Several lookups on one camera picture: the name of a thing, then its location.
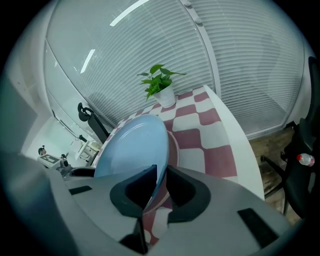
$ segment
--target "floor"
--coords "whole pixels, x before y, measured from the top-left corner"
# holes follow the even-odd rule
[[[260,157],[264,155],[270,158],[278,166],[285,169],[287,163],[280,158],[280,152],[283,151],[285,146],[289,144],[293,134],[293,129],[289,127],[271,135],[249,141],[260,168],[264,193],[267,193],[277,184],[279,184],[281,179],[279,175],[269,166],[269,164],[260,161]],[[283,189],[281,189],[277,193],[267,198],[265,201],[277,211],[282,212],[284,207],[284,196],[285,193]],[[288,208],[286,218],[292,225],[294,225],[300,219],[291,206]]]

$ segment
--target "water bottle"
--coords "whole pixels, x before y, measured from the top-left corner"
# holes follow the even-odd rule
[[[313,166],[315,164],[315,158],[306,153],[298,154],[296,159],[304,166]]]

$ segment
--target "checkered tablecloth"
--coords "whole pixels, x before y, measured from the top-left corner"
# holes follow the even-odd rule
[[[111,132],[92,166],[96,167],[103,149],[113,135],[132,119],[145,114],[159,116],[167,131],[175,138],[179,167],[237,182],[234,156],[227,133],[204,87],[178,95],[176,104],[163,108],[154,104],[121,120]],[[143,215],[145,239],[154,245],[167,230],[168,198],[158,208]]]

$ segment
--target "office chair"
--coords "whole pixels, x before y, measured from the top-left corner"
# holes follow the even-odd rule
[[[103,126],[93,110],[88,107],[83,107],[82,103],[80,102],[78,104],[78,115],[81,121],[88,122],[89,126],[97,135],[101,143],[105,143],[110,133],[107,132],[106,128]]]
[[[297,155],[307,153],[315,156],[319,137],[320,116],[320,65],[317,59],[309,57],[309,70],[311,78],[311,103],[307,117],[301,118],[300,123],[294,127],[291,142],[281,152],[281,159],[287,162],[285,170],[276,165],[268,157],[262,155],[261,162],[266,161],[281,177],[281,182],[274,189],[264,195],[270,197],[283,188],[285,215],[290,204],[292,209],[301,218],[306,216],[310,200],[309,183],[313,167],[299,163]]]

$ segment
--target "ceiling light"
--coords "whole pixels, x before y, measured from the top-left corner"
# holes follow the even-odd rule
[[[86,68],[87,68],[87,66],[88,66],[88,63],[89,63],[92,55],[94,54],[95,50],[96,50],[96,49],[90,50],[88,56],[86,57],[86,59],[85,59],[85,61],[84,61],[83,67],[81,68],[80,74],[83,73],[83,72],[85,72],[85,70],[86,70]]]
[[[131,13],[134,9],[138,8],[139,6],[143,5],[144,3],[148,2],[149,0],[139,0],[135,2],[133,5],[129,6],[125,9],[118,17],[116,17],[111,23],[110,26],[116,25],[119,21],[121,21],[124,17],[126,17],[129,13]]]

